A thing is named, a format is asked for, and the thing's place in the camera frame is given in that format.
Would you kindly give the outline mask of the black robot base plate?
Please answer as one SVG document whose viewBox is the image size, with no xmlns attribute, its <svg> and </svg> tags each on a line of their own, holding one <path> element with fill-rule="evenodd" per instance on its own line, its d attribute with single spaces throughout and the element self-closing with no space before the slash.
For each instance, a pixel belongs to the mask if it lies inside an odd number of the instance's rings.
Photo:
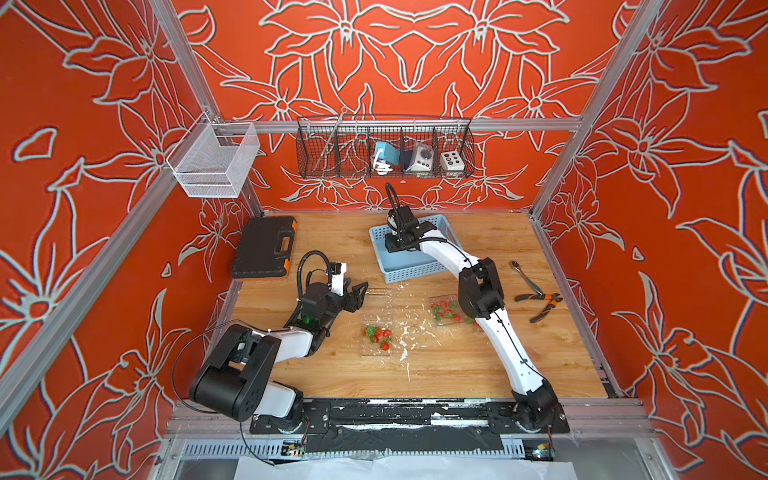
<svg viewBox="0 0 768 480">
<path fill-rule="evenodd" d="M 511 401 L 462 399 L 310 399 L 298 424 L 257 416 L 249 432 L 294 435 L 306 454 L 489 454 L 524 458 L 527 440 L 549 442 L 568 434 L 557 407 L 534 426 L 524 426 Z"/>
</svg>

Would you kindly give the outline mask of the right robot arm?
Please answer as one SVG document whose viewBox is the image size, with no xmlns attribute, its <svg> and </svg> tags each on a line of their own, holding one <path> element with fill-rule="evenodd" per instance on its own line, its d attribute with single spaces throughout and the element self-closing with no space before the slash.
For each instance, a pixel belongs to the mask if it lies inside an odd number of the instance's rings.
<svg viewBox="0 0 768 480">
<path fill-rule="evenodd" d="M 456 277 L 461 310 L 489 338 L 507 374 L 515 401 L 516 424 L 528 433 L 551 428 L 562 415 L 561 404 L 511 324 L 493 260 L 467 253 L 449 241 L 436 225 L 416 218 L 409 206 L 397 200 L 391 204 L 387 225 L 388 252 L 420 251 Z"/>
</svg>

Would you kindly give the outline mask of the clear clamshell container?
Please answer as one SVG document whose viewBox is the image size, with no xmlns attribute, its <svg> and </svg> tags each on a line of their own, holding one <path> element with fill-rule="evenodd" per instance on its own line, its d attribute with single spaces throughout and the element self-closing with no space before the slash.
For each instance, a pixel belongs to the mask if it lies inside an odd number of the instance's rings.
<svg viewBox="0 0 768 480">
<path fill-rule="evenodd" d="M 483 333 L 483 329 L 476 319 L 467 317 L 465 320 L 465 323 L 470 327 L 471 331 L 474 332 L 475 334 Z"/>
<path fill-rule="evenodd" d="M 431 297 L 427 300 L 426 308 L 437 326 L 449 326 L 466 321 L 466 315 L 456 295 Z"/>
<path fill-rule="evenodd" d="M 388 290 L 371 289 L 361 310 L 360 353 L 364 357 L 390 356 L 393 338 L 393 303 Z"/>
</svg>

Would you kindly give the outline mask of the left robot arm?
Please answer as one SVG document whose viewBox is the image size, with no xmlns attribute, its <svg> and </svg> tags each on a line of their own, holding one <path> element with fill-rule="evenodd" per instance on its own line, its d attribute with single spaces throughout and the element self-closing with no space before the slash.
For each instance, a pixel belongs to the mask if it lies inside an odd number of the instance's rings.
<svg viewBox="0 0 768 480">
<path fill-rule="evenodd" d="M 306 280 L 286 325 L 261 330 L 234 324 L 221 334 L 189 389 L 189 399 L 239 423 L 265 418 L 293 432 L 304 422 L 304 394 L 272 379 L 274 367 L 314 355 L 340 313 L 364 304 L 369 284 L 352 285 L 347 265 L 333 262 L 326 283 Z"/>
</svg>

